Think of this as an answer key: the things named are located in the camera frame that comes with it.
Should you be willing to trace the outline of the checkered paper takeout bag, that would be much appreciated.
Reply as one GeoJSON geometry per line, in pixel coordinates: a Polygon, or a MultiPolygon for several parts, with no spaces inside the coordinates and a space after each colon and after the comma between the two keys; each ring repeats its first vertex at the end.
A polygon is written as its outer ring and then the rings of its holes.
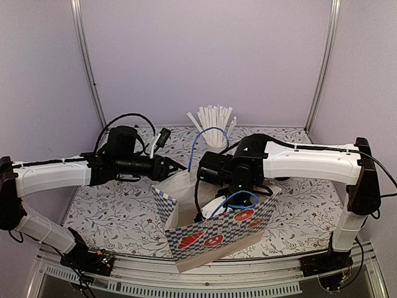
{"type": "Polygon", "coordinates": [[[158,215],[178,272],[210,263],[260,241],[277,205],[281,189],[267,184],[270,195],[253,194],[253,204],[229,205],[229,222],[196,222],[200,209],[217,197],[220,186],[197,179],[196,166],[188,167],[153,186],[158,215]]]}

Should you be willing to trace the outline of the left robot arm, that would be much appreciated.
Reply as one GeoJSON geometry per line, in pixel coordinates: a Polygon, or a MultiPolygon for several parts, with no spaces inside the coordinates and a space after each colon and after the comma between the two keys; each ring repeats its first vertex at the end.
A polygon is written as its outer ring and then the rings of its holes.
{"type": "Polygon", "coordinates": [[[138,131],[121,125],[110,129],[100,148],[71,158],[25,163],[2,157],[1,230],[30,236],[58,250],[78,269],[87,269],[93,254],[79,233],[39,214],[23,198],[57,189],[100,186],[121,180],[123,175],[131,176],[132,181],[142,177],[163,181],[184,169],[180,163],[156,153],[165,146],[170,134],[170,130],[162,129],[149,145],[136,151],[136,143],[143,142],[138,131]]]}

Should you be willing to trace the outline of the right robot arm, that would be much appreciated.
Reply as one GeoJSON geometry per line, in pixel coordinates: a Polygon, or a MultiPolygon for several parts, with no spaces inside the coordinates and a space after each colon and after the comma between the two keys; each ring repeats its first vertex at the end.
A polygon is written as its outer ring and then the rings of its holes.
{"type": "Polygon", "coordinates": [[[347,200],[329,251],[321,266],[335,270],[344,262],[366,218],[381,204],[375,162],[367,139],[354,144],[305,145],[287,143],[262,133],[242,138],[233,155],[206,152],[198,164],[197,179],[226,185],[232,202],[248,206],[248,193],[265,179],[310,178],[346,185],[347,200]]]}

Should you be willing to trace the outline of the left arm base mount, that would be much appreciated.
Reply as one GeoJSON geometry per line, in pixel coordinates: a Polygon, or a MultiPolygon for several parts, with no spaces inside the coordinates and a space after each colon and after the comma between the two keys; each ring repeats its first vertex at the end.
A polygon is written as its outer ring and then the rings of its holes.
{"type": "Polygon", "coordinates": [[[63,254],[60,263],[77,271],[110,276],[114,266],[114,255],[105,249],[96,252],[89,251],[86,242],[78,232],[72,228],[68,230],[74,237],[75,246],[69,253],[63,254]]]}

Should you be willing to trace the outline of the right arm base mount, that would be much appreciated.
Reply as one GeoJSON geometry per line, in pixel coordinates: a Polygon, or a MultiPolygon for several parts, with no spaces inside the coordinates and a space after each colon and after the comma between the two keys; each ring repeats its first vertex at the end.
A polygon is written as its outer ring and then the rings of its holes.
{"type": "Polygon", "coordinates": [[[327,291],[340,290],[352,271],[351,251],[336,252],[332,245],[328,251],[318,255],[304,256],[299,259],[300,269],[304,277],[337,271],[335,274],[319,278],[320,286],[327,291]]]}

